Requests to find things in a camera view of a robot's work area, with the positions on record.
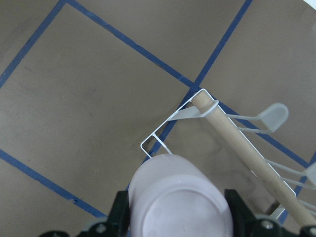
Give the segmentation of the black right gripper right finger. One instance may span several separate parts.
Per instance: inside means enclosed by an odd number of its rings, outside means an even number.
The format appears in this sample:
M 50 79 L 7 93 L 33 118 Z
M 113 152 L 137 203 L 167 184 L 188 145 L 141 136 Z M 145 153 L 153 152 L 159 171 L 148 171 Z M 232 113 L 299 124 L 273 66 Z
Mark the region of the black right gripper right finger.
M 267 216 L 256 217 L 234 189 L 225 189 L 224 197 L 232 215 L 235 237 L 314 237 L 316 235 L 315 225 L 303 226 L 299 233 L 295 234 Z

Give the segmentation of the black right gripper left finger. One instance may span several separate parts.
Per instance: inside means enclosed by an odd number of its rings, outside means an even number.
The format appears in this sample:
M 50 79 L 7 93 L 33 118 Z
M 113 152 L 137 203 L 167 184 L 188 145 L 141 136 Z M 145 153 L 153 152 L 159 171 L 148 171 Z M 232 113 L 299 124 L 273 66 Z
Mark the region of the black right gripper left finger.
M 111 211 L 106 218 L 96 221 L 83 228 L 78 237 L 126 237 L 130 224 L 130 208 L 128 191 L 119 191 L 114 199 Z

